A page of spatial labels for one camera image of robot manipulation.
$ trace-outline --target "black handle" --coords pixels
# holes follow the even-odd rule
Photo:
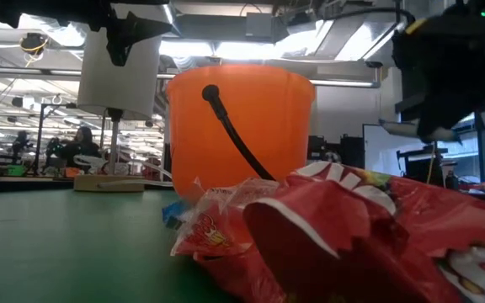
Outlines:
[[[246,144],[244,144],[243,139],[241,139],[241,136],[237,133],[235,127],[233,127],[232,122],[227,116],[227,110],[220,99],[220,89],[216,85],[207,85],[205,88],[203,88],[202,96],[205,101],[209,102],[212,110],[216,114],[216,118],[218,118],[218,120],[222,123],[227,135],[230,137],[230,139],[232,139],[235,147],[239,150],[239,152],[241,152],[241,155],[248,162],[248,164],[250,164],[253,170],[256,171],[256,173],[258,173],[262,179],[274,180],[274,177],[267,172],[263,165],[261,165],[259,160],[252,154]]]

